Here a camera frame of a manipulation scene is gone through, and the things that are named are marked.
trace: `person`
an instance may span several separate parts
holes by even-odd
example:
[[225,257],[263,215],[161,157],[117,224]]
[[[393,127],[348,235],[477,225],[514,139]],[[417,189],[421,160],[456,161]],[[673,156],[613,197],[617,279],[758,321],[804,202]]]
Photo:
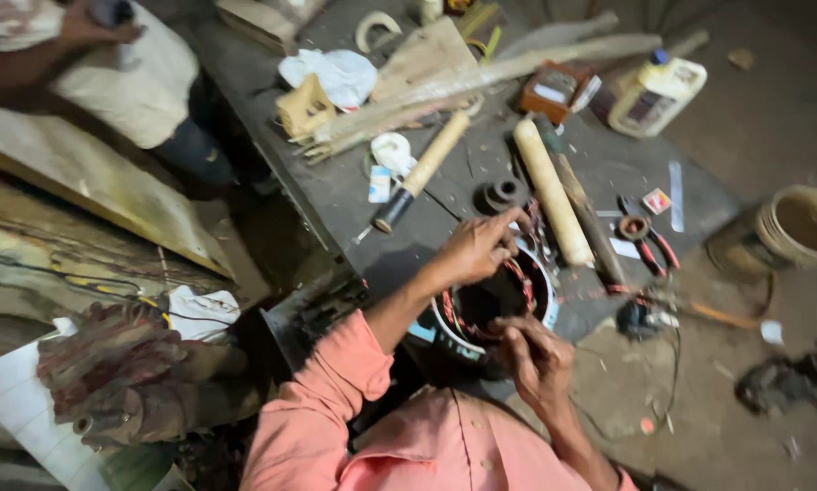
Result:
[[205,103],[193,52],[136,3],[124,4],[131,19],[98,24],[92,8],[108,1],[0,0],[0,106],[38,112],[48,91],[200,182],[236,184],[220,145],[191,116]]
[[548,446],[498,406],[451,389],[426,388],[376,423],[353,456],[346,422],[389,386],[393,351],[429,299],[490,277],[518,253],[512,209],[471,220],[412,280],[322,339],[294,381],[266,404],[240,489],[634,490],[595,450],[569,398],[573,347],[534,318],[495,319],[500,347],[523,400],[552,438]]

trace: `plastic bag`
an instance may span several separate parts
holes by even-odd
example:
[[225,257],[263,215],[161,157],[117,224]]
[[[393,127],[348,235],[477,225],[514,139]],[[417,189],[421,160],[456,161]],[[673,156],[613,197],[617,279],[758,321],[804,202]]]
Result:
[[330,102],[352,111],[372,92],[378,71],[372,63],[350,50],[299,50],[299,54],[279,63],[279,73],[296,88],[308,73],[316,73]]

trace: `wire bundle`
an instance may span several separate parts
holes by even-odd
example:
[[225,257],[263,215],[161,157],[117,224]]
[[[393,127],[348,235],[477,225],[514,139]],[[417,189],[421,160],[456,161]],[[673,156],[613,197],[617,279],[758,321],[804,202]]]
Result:
[[[503,263],[506,271],[514,275],[521,284],[521,293],[524,299],[524,314],[534,310],[535,299],[533,297],[533,281],[531,281],[521,269],[517,261],[509,260]],[[451,323],[454,330],[460,337],[467,341],[499,341],[501,336],[493,335],[487,329],[480,328],[476,324],[468,324],[454,305],[452,296],[457,293],[457,287],[453,291],[446,289],[442,292],[442,310],[445,318]]]

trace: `wooden board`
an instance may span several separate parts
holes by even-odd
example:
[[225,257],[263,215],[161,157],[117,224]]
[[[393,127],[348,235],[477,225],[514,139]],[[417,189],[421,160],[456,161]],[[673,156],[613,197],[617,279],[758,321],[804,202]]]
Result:
[[232,277],[184,195],[59,117],[0,108],[0,170]]
[[218,0],[224,23],[280,55],[296,53],[296,35],[329,0],[305,0],[295,6],[283,0]]
[[451,17],[414,30],[378,71],[372,100],[384,100],[425,80],[445,77],[478,66]]

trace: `dark wooden table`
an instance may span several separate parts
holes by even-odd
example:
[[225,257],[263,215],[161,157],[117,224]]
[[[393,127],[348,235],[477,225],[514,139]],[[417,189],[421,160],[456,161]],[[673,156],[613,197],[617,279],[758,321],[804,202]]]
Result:
[[[510,11],[517,2],[500,4]],[[404,32],[416,27],[403,4],[334,0],[302,32],[300,47],[356,50],[354,28],[372,9],[387,11]],[[527,25],[519,15],[510,14],[503,42],[518,36]],[[429,195],[421,195],[392,236],[374,230],[355,246],[351,240],[367,226],[377,208],[367,201],[369,178],[362,167],[368,146],[359,146],[315,166],[306,165],[294,155],[297,147],[286,141],[286,134],[273,119],[274,100],[284,93],[277,84],[280,58],[217,17],[189,25],[183,34],[320,242],[335,257],[343,256],[367,280],[374,297],[393,292],[429,260],[458,223],[452,213],[465,218],[478,215],[471,204],[477,186],[511,175],[508,164],[512,151],[508,141],[520,115],[506,102],[519,89],[518,82],[512,82],[497,95],[487,96],[481,113],[428,184],[427,190],[444,201],[450,212]],[[380,54],[370,59],[376,66],[384,63]],[[669,194],[669,163],[681,164],[684,232],[672,230],[669,211],[654,218],[655,228],[676,254],[684,255],[698,247],[738,212],[734,196],[664,138],[634,140],[617,134],[600,124],[587,109],[570,117],[565,127],[567,156],[597,210],[617,210],[619,193],[641,199],[659,187]],[[440,128],[441,125],[434,125],[404,131],[412,143],[413,155],[419,156]],[[604,219],[613,223],[615,218]],[[632,284],[641,286],[652,280],[640,261],[623,258],[623,262]],[[555,330],[571,341],[588,334],[626,301],[622,296],[603,295],[602,285],[591,268],[565,269],[559,280],[562,305]],[[416,356],[415,360],[424,365],[423,356]]]

